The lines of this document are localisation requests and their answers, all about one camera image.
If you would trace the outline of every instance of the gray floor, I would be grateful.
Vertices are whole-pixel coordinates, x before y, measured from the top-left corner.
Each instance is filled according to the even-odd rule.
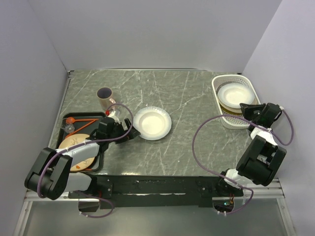
[[[253,200],[227,217],[211,208],[167,206],[117,208],[101,219],[79,215],[77,202],[34,202],[24,236],[42,235],[285,236],[286,232],[275,199]]]
[[[76,70],[62,106],[51,147],[55,147],[62,117],[69,112],[101,111],[96,92],[110,87],[116,100],[134,114],[146,106],[165,109],[172,129],[163,139],[140,137],[121,145],[110,145],[104,168],[98,174],[207,175],[194,161],[192,137],[198,126],[218,114],[211,80],[220,73],[204,71]],[[121,109],[122,117],[127,115]],[[246,130],[229,130],[214,120],[199,132],[196,154],[217,172],[236,167],[251,139]]]

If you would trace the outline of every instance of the basket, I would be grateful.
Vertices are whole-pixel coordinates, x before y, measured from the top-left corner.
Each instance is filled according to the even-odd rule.
[[[218,88],[222,84],[226,84],[226,83],[240,83],[251,88],[254,92],[256,103],[260,104],[260,100],[257,96],[257,93],[248,78],[242,75],[219,75],[219,76],[216,76],[212,80],[212,91],[213,91],[214,99],[217,104],[217,110],[221,115],[228,114],[228,115],[235,115],[235,116],[243,117],[242,114],[236,115],[234,113],[229,113],[228,111],[221,109],[217,93],[219,91]],[[247,124],[246,122],[237,118],[233,118],[233,117],[220,117],[220,121],[222,125],[228,129],[247,129],[249,127],[249,124]]]

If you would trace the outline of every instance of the marble surface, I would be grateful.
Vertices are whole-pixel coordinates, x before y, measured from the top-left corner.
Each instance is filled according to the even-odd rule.
[[[105,152],[103,169],[97,174],[209,175],[195,162],[191,141],[199,125],[218,114],[211,80],[221,73],[204,71],[75,70],[53,133],[54,148],[62,117],[69,112],[101,111],[96,92],[110,87],[114,98],[135,115],[146,106],[165,109],[171,116],[170,133],[161,140],[136,139]],[[121,108],[121,117],[128,117]],[[219,120],[199,132],[196,155],[206,167],[221,172],[235,168],[251,139],[246,130],[229,130]]]

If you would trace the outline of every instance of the white wall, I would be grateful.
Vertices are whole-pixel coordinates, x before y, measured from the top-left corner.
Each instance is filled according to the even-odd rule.
[[[0,1],[0,234],[12,235],[24,179],[46,147],[67,72],[26,0]]]
[[[281,0],[29,0],[68,70],[242,72]]]
[[[259,98],[284,106],[294,123],[278,176],[299,236],[315,235],[314,13],[314,0],[283,0],[244,71]],[[285,119],[276,131],[288,141]]]

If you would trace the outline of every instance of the black tray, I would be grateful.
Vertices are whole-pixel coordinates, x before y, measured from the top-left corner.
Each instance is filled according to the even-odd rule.
[[[61,127],[65,126],[65,120],[68,117],[73,117],[75,119],[98,119],[97,121],[93,122],[92,124],[88,125],[87,127],[83,128],[82,130],[78,131],[76,134],[91,134],[93,130],[98,128],[99,122],[102,118],[105,117],[105,113],[103,112],[75,112],[75,113],[68,113],[64,115]],[[80,121],[75,122],[74,128],[75,130],[81,128],[83,125],[87,124],[89,121]],[[65,137],[68,135],[63,129],[59,130],[59,135],[57,139],[56,148],[59,147],[61,142],[65,139]],[[85,170],[79,171],[79,172],[93,172],[97,171],[101,168],[101,164],[103,161],[103,153],[99,154],[95,157],[94,162]]]

